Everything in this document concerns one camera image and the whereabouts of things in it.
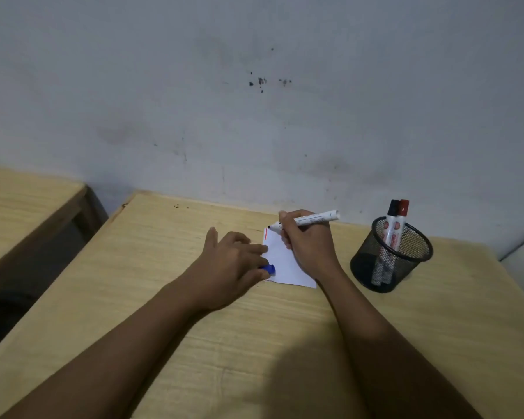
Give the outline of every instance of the wooden table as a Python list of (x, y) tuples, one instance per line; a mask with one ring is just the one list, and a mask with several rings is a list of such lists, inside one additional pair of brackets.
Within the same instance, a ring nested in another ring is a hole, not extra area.
[[(275, 215), (138, 193), (0, 344), (0, 413), (139, 308), (212, 225), (261, 241)], [(348, 270), (369, 228), (332, 224)], [(363, 292), (485, 418), (524, 418), (524, 294), (483, 245), (433, 239), (390, 294)], [(363, 417), (320, 289), (261, 283), (188, 332), (134, 418)]]
[(87, 239), (102, 223), (84, 183), (0, 168), (0, 277), (72, 220)]

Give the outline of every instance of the wooden surface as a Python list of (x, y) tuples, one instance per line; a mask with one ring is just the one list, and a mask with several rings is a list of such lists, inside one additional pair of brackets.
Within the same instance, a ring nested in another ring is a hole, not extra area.
[[(274, 221), (135, 195), (0, 344), (0, 413), (185, 270), (210, 226), (261, 241)], [(368, 230), (332, 224), (346, 270)], [(524, 294), (487, 247), (433, 246), (393, 293), (363, 292), (485, 418), (524, 418)], [(267, 282), (189, 331), (133, 417), (363, 417), (361, 403), (320, 289)]]
[(85, 184), (0, 168), (0, 267), (80, 211)]

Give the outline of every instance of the white paper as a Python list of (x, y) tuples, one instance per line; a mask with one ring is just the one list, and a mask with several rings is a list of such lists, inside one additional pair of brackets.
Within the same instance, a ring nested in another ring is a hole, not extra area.
[(262, 257), (275, 267), (275, 276), (272, 276), (270, 281), (316, 288), (314, 279), (303, 272), (295, 260), (293, 251), (287, 249), (279, 233), (266, 228), (262, 244), (268, 246), (268, 252), (262, 254)]

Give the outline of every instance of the person's right arm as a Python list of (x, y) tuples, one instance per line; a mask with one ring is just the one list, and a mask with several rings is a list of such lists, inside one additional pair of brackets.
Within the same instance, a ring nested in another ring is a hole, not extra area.
[(468, 401), (365, 298), (342, 270), (328, 224), (299, 229), (280, 212), (283, 239), (334, 310), (367, 408), (375, 418), (480, 418)]

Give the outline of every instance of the black mesh cup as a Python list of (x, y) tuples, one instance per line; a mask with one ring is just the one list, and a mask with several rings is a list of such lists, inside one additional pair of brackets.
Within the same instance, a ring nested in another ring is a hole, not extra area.
[(364, 287), (389, 293), (414, 267), (433, 257), (433, 246), (412, 225), (404, 226), (398, 250), (382, 240), (386, 216), (374, 220), (372, 228), (351, 260), (351, 272)]

